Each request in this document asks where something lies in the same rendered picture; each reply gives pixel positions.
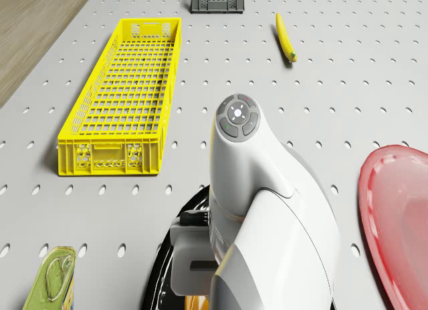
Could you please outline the banana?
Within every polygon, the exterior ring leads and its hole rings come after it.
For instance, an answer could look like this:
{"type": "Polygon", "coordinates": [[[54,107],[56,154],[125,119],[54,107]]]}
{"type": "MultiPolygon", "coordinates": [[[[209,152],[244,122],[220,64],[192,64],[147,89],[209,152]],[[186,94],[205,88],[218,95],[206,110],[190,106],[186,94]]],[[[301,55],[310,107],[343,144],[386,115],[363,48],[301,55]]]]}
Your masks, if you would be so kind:
{"type": "Polygon", "coordinates": [[[276,13],[276,29],[282,51],[290,62],[297,62],[297,55],[288,37],[284,21],[279,13],[276,13]]]}

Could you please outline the yellow basket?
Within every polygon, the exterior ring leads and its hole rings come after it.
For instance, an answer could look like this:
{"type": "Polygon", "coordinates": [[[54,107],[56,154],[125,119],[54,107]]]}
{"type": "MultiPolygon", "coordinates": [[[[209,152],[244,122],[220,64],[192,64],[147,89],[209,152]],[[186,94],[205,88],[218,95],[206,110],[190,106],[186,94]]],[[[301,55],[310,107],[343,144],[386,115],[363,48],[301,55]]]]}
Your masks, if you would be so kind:
{"type": "Polygon", "coordinates": [[[181,19],[121,19],[58,135],[62,176],[158,174],[181,19]]]}

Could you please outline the orange mug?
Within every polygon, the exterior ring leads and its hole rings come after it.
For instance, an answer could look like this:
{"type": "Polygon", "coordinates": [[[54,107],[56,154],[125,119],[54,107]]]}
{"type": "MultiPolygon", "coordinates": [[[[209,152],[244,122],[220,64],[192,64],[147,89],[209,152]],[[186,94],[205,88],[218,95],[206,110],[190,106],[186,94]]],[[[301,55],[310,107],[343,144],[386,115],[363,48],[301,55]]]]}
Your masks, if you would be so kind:
{"type": "Polygon", "coordinates": [[[209,310],[209,300],[206,296],[186,296],[185,310],[209,310]]]}

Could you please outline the red plate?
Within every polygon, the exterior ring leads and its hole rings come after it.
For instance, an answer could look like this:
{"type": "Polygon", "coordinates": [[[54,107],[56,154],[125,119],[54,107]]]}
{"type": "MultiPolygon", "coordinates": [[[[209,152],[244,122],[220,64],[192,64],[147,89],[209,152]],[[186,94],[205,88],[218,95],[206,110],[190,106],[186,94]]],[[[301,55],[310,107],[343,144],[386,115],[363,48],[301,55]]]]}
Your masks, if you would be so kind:
{"type": "Polygon", "coordinates": [[[395,310],[428,310],[428,154],[391,145],[360,168],[366,240],[395,310]]]}

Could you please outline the flat-sided can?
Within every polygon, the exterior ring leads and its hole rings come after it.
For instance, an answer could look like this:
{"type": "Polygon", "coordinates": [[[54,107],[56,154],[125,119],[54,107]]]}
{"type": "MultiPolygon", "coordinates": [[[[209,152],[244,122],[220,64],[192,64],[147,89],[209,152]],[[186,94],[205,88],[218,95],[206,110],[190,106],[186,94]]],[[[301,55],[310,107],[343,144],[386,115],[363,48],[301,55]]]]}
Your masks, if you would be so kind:
{"type": "Polygon", "coordinates": [[[55,247],[44,258],[23,310],[74,310],[73,247],[55,247]]]}

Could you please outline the dark grey basket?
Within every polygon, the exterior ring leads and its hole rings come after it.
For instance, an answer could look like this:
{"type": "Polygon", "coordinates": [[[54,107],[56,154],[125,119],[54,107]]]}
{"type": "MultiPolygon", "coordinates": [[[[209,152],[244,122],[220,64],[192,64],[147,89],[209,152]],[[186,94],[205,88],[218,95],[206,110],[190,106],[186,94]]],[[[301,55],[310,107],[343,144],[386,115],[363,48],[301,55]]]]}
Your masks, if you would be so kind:
{"type": "Polygon", "coordinates": [[[243,13],[245,0],[191,0],[193,13],[243,13]]]}

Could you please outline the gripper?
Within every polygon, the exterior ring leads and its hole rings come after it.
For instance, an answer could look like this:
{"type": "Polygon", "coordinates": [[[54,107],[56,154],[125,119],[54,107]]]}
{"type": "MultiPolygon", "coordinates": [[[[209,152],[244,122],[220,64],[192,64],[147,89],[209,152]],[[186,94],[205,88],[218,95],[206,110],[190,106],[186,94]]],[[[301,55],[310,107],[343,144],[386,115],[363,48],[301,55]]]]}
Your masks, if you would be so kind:
{"type": "Polygon", "coordinates": [[[211,248],[208,219],[208,210],[187,210],[171,224],[171,288],[178,296],[210,293],[218,263],[211,248]]]}

